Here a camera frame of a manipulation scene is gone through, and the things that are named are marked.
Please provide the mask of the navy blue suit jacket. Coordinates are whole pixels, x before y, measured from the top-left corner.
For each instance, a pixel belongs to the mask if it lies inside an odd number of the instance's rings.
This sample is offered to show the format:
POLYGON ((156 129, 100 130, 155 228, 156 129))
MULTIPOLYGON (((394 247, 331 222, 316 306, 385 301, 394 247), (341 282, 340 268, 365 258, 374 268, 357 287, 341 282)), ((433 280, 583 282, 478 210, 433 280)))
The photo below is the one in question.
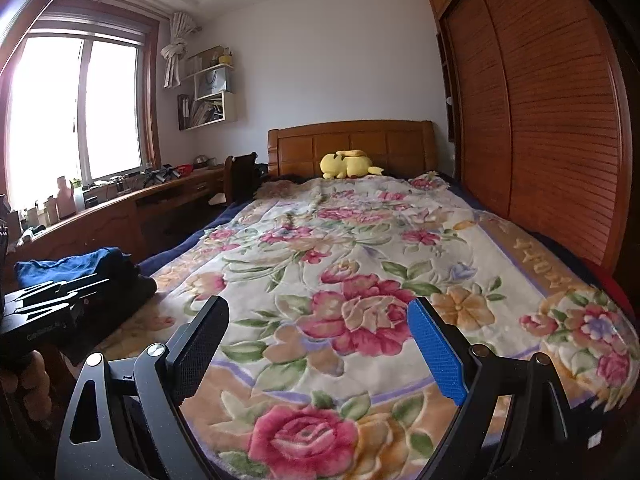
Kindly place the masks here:
POLYGON ((73 281, 96 274, 116 281, 132 280, 139 275, 130 255, 117 247, 102 247, 94 252, 67 256, 60 260, 28 260, 14 264, 17 284, 21 288, 45 282, 73 281))

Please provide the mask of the yellow plush toy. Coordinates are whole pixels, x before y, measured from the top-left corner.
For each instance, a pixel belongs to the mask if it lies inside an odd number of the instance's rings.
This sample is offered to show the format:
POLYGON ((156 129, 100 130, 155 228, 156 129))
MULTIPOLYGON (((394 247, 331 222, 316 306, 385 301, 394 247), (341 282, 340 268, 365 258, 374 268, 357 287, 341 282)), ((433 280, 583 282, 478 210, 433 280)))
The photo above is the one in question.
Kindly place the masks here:
POLYGON ((326 180, 361 178, 373 174, 382 176, 384 169, 374 166, 369 156, 360 150, 337 151, 320 160, 320 171, 326 180))

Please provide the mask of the navy blue bed sheet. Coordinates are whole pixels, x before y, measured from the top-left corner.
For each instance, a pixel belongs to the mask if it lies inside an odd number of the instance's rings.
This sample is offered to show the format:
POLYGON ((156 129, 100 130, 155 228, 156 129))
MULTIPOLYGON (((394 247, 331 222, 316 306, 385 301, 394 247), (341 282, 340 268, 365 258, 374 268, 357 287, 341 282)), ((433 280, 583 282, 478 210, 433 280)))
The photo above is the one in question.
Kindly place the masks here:
POLYGON ((151 276, 152 274, 160 270, 163 266, 171 263, 171 261, 174 261, 175 258, 178 258, 182 254, 193 248, 196 244, 198 244, 198 241, 205 234, 206 230, 212 230, 218 228, 218 226, 224 226, 225 224, 229 223, 249 203, 250 200, 247 200, 244 203, 232 203, 225 210, 221 211, 220 214, 216 214, 216 217, 213 218, 211 222, 207 223, 206 226, 203 226, 201 229, 192 233, 177 246, 146 258, 142 261, 142 263, 138 264, 140 273, 144 276, 151 276))

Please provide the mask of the black folded clothes pile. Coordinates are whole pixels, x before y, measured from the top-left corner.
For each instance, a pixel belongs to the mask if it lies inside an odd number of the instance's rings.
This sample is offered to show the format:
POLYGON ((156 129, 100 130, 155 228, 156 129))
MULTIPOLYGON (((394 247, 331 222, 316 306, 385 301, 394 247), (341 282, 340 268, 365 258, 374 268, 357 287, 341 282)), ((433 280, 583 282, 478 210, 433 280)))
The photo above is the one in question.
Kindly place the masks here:
POLYGON ((90 274, 63 285, 63 292, 74 292, 76 297, 73 326, 62 337, 60 351, 72 364, 79 364, 156 290, 155 281, 142 275, 128 258, 104 257, 90 274))

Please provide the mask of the wooden desk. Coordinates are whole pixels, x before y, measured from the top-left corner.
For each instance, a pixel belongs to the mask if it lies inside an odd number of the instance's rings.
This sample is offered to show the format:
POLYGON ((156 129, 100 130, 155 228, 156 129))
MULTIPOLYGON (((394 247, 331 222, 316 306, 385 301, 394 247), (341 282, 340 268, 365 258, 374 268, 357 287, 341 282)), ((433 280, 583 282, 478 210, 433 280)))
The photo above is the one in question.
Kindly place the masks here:
POLYGON ((224 190, 224 167, 144 188, 44 229, 6 256, 2 285, 17 289, 14 264, 58 260, 118 247, 135 263, 174 247, 222 211, 208 201, 224 190))

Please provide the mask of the white wall shelf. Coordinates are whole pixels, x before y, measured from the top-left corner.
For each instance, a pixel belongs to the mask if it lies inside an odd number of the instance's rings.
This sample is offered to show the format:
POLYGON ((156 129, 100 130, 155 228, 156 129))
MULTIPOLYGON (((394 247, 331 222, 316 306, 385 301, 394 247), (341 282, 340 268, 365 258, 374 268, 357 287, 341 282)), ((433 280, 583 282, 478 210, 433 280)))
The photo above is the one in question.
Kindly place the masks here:
POLYGON ((177 96, 178 128, 181 131, 234 122, 233 60, 228 47, 216 46, 191 55, 184 62, 177 96))

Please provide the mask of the wooden slatted wardrobe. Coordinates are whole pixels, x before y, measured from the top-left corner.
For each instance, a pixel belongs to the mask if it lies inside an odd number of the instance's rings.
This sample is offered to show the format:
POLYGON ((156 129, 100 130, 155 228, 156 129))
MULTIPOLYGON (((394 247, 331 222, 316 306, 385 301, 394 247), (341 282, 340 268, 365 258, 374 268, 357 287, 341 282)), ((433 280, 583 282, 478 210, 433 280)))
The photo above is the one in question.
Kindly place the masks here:
POLYGON ((613 270, 631 191, 620 64, 588 0, 430 0, 457 172, 489 210, 613 270))

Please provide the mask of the floral bed blanket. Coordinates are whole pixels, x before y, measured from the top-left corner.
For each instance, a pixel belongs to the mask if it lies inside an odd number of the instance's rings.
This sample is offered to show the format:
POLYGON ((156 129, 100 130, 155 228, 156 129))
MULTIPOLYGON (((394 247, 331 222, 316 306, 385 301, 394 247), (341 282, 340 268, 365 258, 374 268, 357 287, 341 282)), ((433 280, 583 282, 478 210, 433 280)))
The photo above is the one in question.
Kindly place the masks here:
POLYGON ((224 297, 227 333, 181 409, 235 478, 417 474, 456 410, 410 334, 419 297, 499 356, 547 353, 590 412, 639 377, 638 336, 603 290, 434 174, 267 183, 153 278, 101 351, 136 356, 224 297))

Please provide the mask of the window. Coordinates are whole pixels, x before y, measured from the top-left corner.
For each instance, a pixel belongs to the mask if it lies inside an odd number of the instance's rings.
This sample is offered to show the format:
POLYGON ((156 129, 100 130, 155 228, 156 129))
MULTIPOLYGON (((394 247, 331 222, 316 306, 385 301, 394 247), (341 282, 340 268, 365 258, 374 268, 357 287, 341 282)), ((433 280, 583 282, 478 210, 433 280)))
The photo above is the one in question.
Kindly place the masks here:
POLYGON ((160 164, 160 23, 70 0, 26 32, 1 76, 1 191, 22 210, 160 164))

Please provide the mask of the wooden bed headboard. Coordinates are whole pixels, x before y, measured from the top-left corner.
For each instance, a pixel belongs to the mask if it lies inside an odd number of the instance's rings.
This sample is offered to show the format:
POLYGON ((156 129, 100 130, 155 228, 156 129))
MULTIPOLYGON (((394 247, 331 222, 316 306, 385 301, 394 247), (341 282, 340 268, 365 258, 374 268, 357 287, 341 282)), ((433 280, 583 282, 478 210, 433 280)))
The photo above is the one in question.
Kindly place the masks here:
POLYGON ((268 132, 268 167, 273 178, 318 178, 320 160, 337 151, 360 150, 395 178, 410 179, 438 167, 429 120, 377 119, 322 122, 268 132))

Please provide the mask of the tied white curtain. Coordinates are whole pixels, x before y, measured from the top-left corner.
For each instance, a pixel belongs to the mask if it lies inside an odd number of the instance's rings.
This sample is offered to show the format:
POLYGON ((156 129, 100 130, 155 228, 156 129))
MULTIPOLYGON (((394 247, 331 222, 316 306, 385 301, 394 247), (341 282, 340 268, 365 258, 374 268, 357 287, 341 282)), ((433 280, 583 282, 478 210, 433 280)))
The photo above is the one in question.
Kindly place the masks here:
POLYGON ((172 89, 181 84, 180 62, 186 55, 189 39, 197 34, 201 27, 186 12, 179 11, 171 15, 169 20, 169 44, 160 49, 166 62, 164 88, 172 89))

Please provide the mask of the dark wooden chair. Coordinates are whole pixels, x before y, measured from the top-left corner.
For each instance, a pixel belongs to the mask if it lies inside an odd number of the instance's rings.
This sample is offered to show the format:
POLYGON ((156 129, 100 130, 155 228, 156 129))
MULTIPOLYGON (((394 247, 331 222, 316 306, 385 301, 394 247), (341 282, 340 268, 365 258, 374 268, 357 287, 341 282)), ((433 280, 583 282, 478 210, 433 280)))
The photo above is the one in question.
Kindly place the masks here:
POLYGON ((257 161, 255 152, 228 156, 224 162, 224 197, 227 204, 251 200, 268 177, 268 166, 257 161))

